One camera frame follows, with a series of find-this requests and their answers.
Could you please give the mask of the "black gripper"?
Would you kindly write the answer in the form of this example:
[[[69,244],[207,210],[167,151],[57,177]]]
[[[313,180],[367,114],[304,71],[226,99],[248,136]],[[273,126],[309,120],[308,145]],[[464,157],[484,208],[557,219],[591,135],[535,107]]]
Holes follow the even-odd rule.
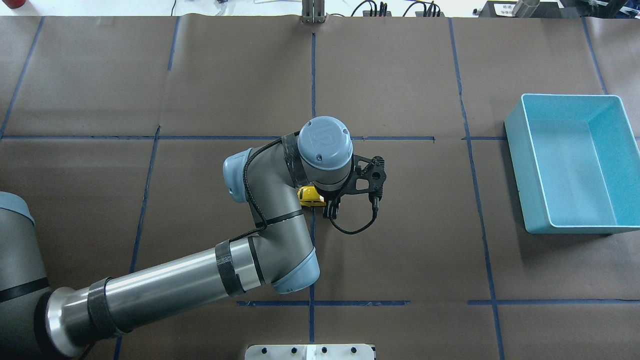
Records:
[[[343,186],[336,189],[326,189],[325,184],[314,184],[314,187],[320,196],[324,200],[324,218],[330,221],[335,221],[338,218],[339,204],[342,196],[345,194]]]

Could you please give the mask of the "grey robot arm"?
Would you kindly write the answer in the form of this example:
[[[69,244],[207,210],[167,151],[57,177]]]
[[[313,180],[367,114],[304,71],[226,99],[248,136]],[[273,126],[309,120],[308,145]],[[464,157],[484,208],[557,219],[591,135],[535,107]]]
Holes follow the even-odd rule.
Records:
[[[306,289],[320,267],[297,191],[310,183],[335,191],[353,176],[354,162],[350,131],[331,116],[227,157],[226,187],[249,204],[254,230],[80,290],[51,289],[26,202],[2,192],[1,358],[71,359],[95,342],[265,284],[279,294]]]

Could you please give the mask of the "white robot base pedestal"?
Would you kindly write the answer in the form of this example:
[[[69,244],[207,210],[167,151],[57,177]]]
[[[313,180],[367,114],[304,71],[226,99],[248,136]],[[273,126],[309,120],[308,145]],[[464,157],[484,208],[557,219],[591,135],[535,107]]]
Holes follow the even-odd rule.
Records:
[[[245,360],[375,360],[374,345],[365,343],[256,344],[249,346]]]

